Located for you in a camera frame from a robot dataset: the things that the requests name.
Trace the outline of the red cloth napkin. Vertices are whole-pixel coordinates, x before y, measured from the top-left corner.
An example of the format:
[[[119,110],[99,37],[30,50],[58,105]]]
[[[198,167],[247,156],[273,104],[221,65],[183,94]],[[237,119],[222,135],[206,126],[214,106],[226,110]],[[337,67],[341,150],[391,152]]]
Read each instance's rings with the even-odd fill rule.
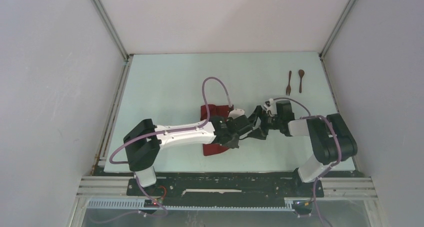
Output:
[[[229,113],[234,109],[233,106],[229,107],[228,105],[209,104],[208,107],[209,107],[210,116],[220,116],[224,118],[227,118],[229,116]],[[200,120],[204,121],[206,118],[207,118],[206,106],[202,105],[200,107]],[[221,146],[219,144],[204,144],[202,146],[202,152],[205,157],[219,155],[228,150],[229,150],[228,147]]]

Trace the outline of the brown wooden fork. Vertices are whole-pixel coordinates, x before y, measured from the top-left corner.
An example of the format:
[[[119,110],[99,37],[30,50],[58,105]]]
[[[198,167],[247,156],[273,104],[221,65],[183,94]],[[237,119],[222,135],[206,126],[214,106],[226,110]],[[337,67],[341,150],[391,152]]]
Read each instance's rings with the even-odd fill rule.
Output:
[[[288,73],[288,82],[287,82],[287,86],[286,86],[286,89],[285,89],[285,94],[287,96],[290,96],[290,94],[291,94],[291,78],[292,78],[292,71],[290,70],[289,73]]]

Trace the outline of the brown wooden spoon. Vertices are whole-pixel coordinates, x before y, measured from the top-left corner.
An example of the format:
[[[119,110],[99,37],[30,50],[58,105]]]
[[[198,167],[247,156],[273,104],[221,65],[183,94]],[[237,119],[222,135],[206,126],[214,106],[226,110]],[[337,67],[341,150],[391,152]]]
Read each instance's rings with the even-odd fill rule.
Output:
[[[298,75],[299,75],[299,93],[301,94],[303,92],[303,77],[305,76],[305,71],[303,69],[300,69],[298,71]]]

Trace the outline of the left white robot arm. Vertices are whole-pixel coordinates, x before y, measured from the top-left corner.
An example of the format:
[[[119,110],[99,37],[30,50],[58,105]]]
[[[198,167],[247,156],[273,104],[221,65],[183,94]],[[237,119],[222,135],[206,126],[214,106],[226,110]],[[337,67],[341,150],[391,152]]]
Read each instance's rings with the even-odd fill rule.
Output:
[[[127,163],[138,179],[138,188],[145,195],[153,195],[158,189],[153,165],[160,151],[191,144],[238,148],[240,136],[252,131],[253,126],[245,115],[214,115],[202,122],[175,126],[155,125],[152,119],[144,119],[123,138]]]

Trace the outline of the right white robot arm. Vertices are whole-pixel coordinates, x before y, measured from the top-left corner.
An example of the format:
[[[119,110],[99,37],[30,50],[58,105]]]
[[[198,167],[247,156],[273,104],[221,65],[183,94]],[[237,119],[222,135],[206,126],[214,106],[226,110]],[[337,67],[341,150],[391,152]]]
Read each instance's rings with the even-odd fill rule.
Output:
[[[358,153],[357,142],[339,113],[296,119],[289,102],[278,102],[275,113],[257,106],[248,120],[254,126],[249,138],[266,140],[270,130],[286,137],[309,137],[312,155],[295,169],[290,183],[297,196],[304,196],[310,191],[311,182]]]

